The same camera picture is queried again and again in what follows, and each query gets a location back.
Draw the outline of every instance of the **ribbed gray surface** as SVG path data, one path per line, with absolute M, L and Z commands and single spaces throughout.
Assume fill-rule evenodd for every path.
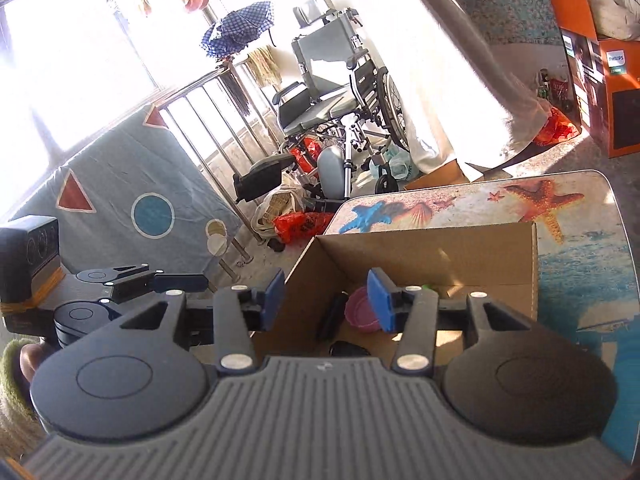
M 622 479 L 598 440 L 524 448 L 462 423 L 431 381 L 379 360 L 271 358 L 223 380 L 174 430 L 129 446 L 54 436 L 25 466 L 39 480 Z

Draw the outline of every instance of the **starfish print tablecloth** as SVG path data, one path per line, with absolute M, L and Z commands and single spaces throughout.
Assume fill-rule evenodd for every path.
M 618 403 L 603 440 L 629 461 L 640 428 L 640 301 L 620 212 L 597 171 L 354 198 L 326 234 L 535 221 L 538 321 L 600 355 Z

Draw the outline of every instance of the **red triangle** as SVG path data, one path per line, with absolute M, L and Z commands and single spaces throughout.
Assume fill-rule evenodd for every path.
M 56 207 L 66 211 L 95 213 L 95 207 L 80 186 L 73 171 L 69 170 L 58 196 Z
M 158 110 L 155 106 L 149 110 L 149 113 L 146 115 L 145 122 L 143 123 L 145 126 L 151 126 L 153 128 L 164 128 L 168 130 L 169 127 L 164 122 L 162 115 L 160 115 L 160 110 Z

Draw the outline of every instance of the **blue starfish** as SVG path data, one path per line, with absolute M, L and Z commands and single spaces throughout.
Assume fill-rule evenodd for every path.
M 391 224 L 392 218 L 385 211 L 385 203 L 380 201 L 374 205 L 357 205 L 352 211 L 356 213 L 356 218 L 351 220 L 348 224 L 343 225 L 340 228 L 339 233 L 343 234 L 352 229 L 359 229 L 361 233 L 368 233 L 371 231 L 373 224 L 383 223 Z

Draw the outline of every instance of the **orange box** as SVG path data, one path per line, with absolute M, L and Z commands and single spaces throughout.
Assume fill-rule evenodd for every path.
M 640 42 L 598 37 L 587 0 L 551 0 L 582 126 L 609 158 L 640 152 Z

